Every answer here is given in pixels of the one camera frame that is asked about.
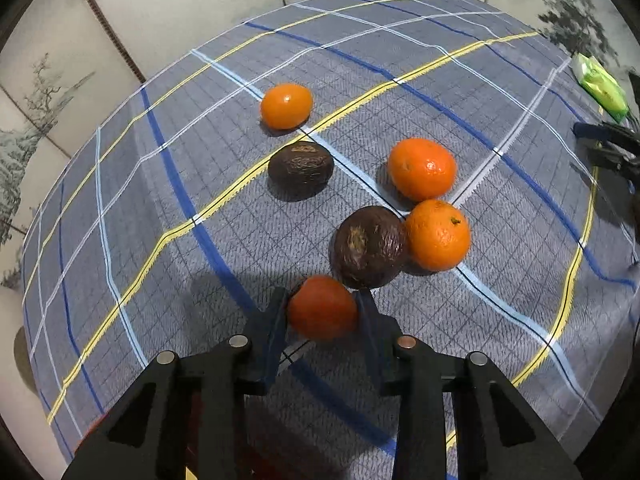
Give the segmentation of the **small far orange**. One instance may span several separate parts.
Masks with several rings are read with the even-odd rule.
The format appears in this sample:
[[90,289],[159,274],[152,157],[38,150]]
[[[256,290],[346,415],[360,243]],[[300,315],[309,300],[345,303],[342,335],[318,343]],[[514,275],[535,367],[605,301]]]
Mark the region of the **small far orange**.
[[271,129],[291,130],[306,122],[312,109],[312,94],[300,84],[278,84],[269,89],[262,102],[262,121]]

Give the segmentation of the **round brown stool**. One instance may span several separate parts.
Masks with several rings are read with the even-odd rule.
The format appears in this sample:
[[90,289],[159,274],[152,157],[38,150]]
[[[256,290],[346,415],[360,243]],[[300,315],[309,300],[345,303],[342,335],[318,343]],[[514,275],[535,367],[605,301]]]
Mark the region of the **round brown stool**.
[[33,394],[36,394],[37,386],[34,373],[32,372],[32,366],[29,362],[24,326],[21,326],[15,334],[13,343],[13,354],[18,374],[20,374],[24,385],[29,391],[31,391]]

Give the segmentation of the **green snack packet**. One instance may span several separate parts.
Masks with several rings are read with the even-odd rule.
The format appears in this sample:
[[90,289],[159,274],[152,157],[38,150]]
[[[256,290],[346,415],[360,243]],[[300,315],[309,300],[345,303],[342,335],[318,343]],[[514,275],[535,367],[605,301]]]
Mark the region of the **green snack packet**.
[[608,112],[616,122],[629,113],[626,92],[594,56],[576,52],[572,56],[572,72],[578,84]]

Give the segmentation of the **dark passion fruit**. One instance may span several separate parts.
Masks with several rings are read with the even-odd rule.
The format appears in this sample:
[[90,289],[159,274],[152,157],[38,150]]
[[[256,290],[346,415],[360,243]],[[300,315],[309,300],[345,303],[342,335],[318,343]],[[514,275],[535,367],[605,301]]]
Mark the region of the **dark passion fruit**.
[[269,185],[285,200],[302,200],[322,191],[334,173],[334,158],[316,142],[296,141],[274,153],[268,162]]
[[332,266],[350,288],[380,288],[396,278],[408,259],[405,226],[382,206],[356,210],[334,236]]

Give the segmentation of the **painted folding screen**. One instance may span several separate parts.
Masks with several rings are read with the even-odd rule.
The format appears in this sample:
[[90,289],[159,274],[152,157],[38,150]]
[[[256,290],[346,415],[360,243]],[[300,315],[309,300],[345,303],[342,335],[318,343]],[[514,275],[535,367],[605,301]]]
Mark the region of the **painted folding screen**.
[[[244,18],[303,0],[1,0],[1,281],[18,282],[32,213],[78,148],[145,79]],[[621,81],[639,67],[630,0],[480,0]]]

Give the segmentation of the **red tomato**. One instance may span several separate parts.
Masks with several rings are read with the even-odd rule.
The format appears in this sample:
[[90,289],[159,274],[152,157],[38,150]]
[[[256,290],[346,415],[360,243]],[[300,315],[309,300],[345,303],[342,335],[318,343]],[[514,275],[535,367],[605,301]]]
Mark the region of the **red tomato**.
[[329,341],[354,332],[359,313],[345,286],[329,275],[311,275],[288,302],[288,324],[314,341]]

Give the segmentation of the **orange front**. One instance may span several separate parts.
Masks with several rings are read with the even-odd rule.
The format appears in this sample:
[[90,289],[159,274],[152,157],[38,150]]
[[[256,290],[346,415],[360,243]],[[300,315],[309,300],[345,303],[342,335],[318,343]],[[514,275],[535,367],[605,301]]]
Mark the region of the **orange front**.
[[462,211],[443,200],[424,200],[405,221],[412,260],[430,272],[457,266],[471,246],[471,229]]

